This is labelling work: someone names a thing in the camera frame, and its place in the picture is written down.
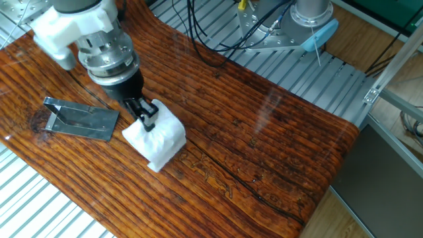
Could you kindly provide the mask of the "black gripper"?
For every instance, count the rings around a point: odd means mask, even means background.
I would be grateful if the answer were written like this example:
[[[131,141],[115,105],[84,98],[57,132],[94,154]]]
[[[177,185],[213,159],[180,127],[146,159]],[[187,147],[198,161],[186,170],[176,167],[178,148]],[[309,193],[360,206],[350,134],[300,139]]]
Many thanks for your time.
[[[102,86],[102,90],[112,99],[122,101],[125,108],[132,117],[141,120],[146,132],[155,127],[159,109],[152,102],[147,102],[143,97],[143,75],[138,69],[130,78],[117,85]]]

